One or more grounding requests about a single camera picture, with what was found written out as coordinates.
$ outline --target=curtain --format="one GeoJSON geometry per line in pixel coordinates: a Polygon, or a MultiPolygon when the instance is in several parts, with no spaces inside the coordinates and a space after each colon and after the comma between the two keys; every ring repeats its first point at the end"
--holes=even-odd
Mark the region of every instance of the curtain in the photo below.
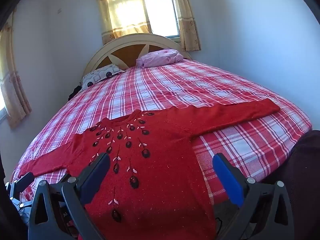
{"type": "Polygon", "coordinates": [[[102,41],[132,33],[151,33],[144,0],[97,0],[102,19],[102,41]]]}
{"type": "Polygon", "coordinates": [[[198,33],[188,0],[174,0],[177,8],[181,47],[186,51],[200,50],[198,33]]]}
{"type": "Polygon", "coordinates": [[[31,112],[20,77],[16,71],[12,52],[13,13],[0,31],[0,86],[7,119],[15,128],[31,112]]]}

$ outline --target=arched headboard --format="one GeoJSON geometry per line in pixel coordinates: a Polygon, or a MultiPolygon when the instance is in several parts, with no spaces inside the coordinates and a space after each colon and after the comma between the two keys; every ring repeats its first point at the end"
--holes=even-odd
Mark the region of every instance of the arched headboard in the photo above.
{"type": "Polygon", "coordinates": [[[135,66],[136,59],[142,55],[161,49],[175,49],[184,58],[191,59],[190,55],[183,51],[178,43],[166,37],[149,33],[130,34],[110,41],[97,51],[88,63],[83,75],[111,63],[125,70],[135,66]]]}

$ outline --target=metal screw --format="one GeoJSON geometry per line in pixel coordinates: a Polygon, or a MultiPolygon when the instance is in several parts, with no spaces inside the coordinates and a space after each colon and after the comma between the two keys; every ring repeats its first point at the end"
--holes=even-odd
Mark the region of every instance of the metal screw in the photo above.
{"type": "Polygon", "coordinates": [[[68,179],[68,182],[69,182],[69,183],[74,183],[74,182],[76,182],[76,180],[77,180],[76,177],[70,177],[70,178],[68,179]]]}
{"type": "Polygon", "coordinates": [[[278,185],[279,187],[283,187],[283,186],[284,186],[284,183],[279,180],[279,181],[277,182],[277,185],[278,185]]]}
{"type": "Polygon", "coordinates": [[[250,184],[254,184],[254,183],[256,183],[256,180],[254,178],[249,177],[249,178],[247,178],[247,182],[250,184]]]}
{"type": "Polygon", "coordinates": [[[46,183],[47,183],[46,180],[41,180],[41,181],[39,182],[39,186],[44,186],[46,183]]]}

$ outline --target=sweater neckline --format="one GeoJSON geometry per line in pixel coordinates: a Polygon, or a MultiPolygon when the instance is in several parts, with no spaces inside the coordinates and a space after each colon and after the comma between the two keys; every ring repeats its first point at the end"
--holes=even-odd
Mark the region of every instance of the sweater neckline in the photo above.
{"type": "Polygon", "coordinates": [[[112,127],[117,127],[117,126],[120,126],[120,125],[127,124],[129,121],[131,121],[132,119],[137,117],[137,115],[139,115],[140,113],[141,113],[141,110],[136,109],[129,115],[121,116],[121,117],[118,117],[118,118],[112,119],[112,120],[107,118],[107,120],[108,120],[108,123],[112,127]]]}

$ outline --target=plaid bedsheet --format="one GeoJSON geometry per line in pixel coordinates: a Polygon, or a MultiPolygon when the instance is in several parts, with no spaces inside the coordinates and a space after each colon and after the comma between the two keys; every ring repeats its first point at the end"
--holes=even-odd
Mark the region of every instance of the plaid bedsheet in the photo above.
{"type": "MultiPolygon", "coordinates": [[[[31,142],[16,167],[18,179],[23,163],[46,154],[82,133],[101,119],[114,119],[134,109],[156,110],[170,106],[212,106],[270,98],[281,111],[234,127],[204,134],[192,142],[212,204],[227,195],[212,170],[212,156],[222,152],[246,177],[257,181],[278,168],[297,140],[308,130],[308,117],[285,98],[227,71],[184,60],[157,68],[130,68],[78,93],[31,142]]],[[[39,181],[56,183],[66,170],[39,176],[22,194],[31,200],[39,181]]]]}

